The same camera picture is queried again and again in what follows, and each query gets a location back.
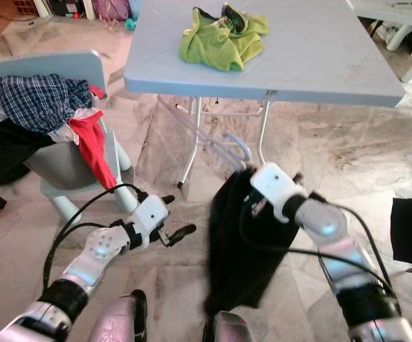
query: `chair backrest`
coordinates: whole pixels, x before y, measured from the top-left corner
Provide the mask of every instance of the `chair backrest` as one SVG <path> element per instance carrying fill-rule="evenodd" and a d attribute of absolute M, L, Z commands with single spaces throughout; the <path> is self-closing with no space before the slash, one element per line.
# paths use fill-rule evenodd
<path fill-rule="evenodd" d="M 0 77 L 51 73 L 64 78 L 87 80 L 92 86 L 106 91 L 103 64 L 94 50 L 34 54 L 0 60 Z"/>
<path fill-rule="evenodd" d="M 51 73 L 57 73 L 64 78 L 87 80 L 90 85 L 106 91 L 103 64 L 98 53 L 93 50 L 36 54 L 0 60 L 0 77 L 29 77 Z M 71 142 L 43 147 L 24 163 L 60 190 L 74 190 L 96 181 L 89 166 L 82 160 L 77 146 Z"/>

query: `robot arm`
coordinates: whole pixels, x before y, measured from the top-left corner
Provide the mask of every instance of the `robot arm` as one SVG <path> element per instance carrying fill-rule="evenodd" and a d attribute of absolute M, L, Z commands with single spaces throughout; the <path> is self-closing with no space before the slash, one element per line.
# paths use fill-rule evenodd
<path fill-rule="evenodd" d="M 119 254 L 144 250 L 159 239 L 169 247 L 195 231 L 195 226 L 189 225 L 167 237 L 161 227 L 168 215 L 164 202 L 151 195 L 136 208 L 128 223 L 119 222 L 92 232 L 81 254 L 38 301 L 0 331 L 0 342 L 66 340 L 74 321 L 100 285 L 106 268 Z"/>
<path fill-rule="evenodd" d="M 320 252 L 342 257 L 374 270 L 368 254 L 350 237 L 344 213 L 327 203 L 309 199 L 274 163 L 260 168 L 251 184 L 274 207 L 281 222 L 294 221 L 312 238 Z M 412 328 L 401 317 L 396 297 L 370 273 L 350 264 L 321 258 L 356 342 L 412 342 Z"/>

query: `light blue chair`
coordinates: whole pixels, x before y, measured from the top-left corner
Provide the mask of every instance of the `light blue chair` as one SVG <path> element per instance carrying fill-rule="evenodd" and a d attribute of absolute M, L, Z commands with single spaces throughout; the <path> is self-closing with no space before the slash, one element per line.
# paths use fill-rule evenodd
<path fill-rule="evenodd" d="M 0 77 L 51 73 L 64 78 L 87 80 L 90 85 L 106 91 L 103 65 L 96 51 L 38 54 L 0 61 Z M 97 98 L 92 98 L 94 107 L 97 101 Z M 129 169 L 131 161 L 116 140 L 114 132 L 107 129 L 102 120 L 100 124 L 105 133 L 105 160 L 117 184 L 122 184 L 120 171 Z M 69 195 L 101 188 L 73 142 L 60 142 L 41 148 L 24 164 L 40 175 L 41 192 L 65 221 L 78 211 L 77 206 L 68 199 Z M 121 211 L 132 212 L 137 207 L 138 202 L 127 187 L 117 189 L 114 194 Z"/>

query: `folding table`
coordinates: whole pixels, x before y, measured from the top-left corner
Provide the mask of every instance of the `folding table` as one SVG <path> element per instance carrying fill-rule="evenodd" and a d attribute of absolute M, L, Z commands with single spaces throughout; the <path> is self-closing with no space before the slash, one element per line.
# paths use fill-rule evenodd
<path fill-rule="evenodd" d="M 126 88 L 189 96 L 197 127 L 206 114 L 201 97 L 263 100 L 262 108 L 253 114 L 261 116 L 261 162 L 272 101 L 394 107 L 404 97 L 397 77 L 346 0 L 236 1 L 233 5 L 240 11 L 268 18 L 263 52 L 240 72 L 184 62 L 179 46 L 183 31 L 191 28 L 192 8 L 219 16 L 222 5 L 223 0 L 146 0 L 125 67 Z M 199 144 L 197 136 L 178 187 L 190 171 Z"/>
<path fill-rule="evenodd" d="M 350 0 L 350 2 L 357 16 L 403 24 L 386 46 L 390 51 L 395 51 L 404 37 L 412 32 L 412 7 L 398 8 L 392 6 L 396 2 L 404 1 Z M 412 66 L 401 77 L 401 80 L 405 83 L 412 82 Z"/>

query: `green cloth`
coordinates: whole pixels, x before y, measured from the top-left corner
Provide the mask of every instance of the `green cloth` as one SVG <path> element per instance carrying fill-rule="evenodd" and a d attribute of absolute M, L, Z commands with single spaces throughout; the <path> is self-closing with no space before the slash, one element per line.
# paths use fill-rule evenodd
<path fill-rule="evenodd" d="M 180 57 L 189 63 L 204 63 L 222 71 L 243 70 L 244 63 L 263 50 L 260 35 L 269 32 L 263 16 L 241 13 L 247 25 L 242 33 L 233 33 L 227 17 L 214 20 L 193 9 L 192 28 L 185 30 L 180 45 Z"/>

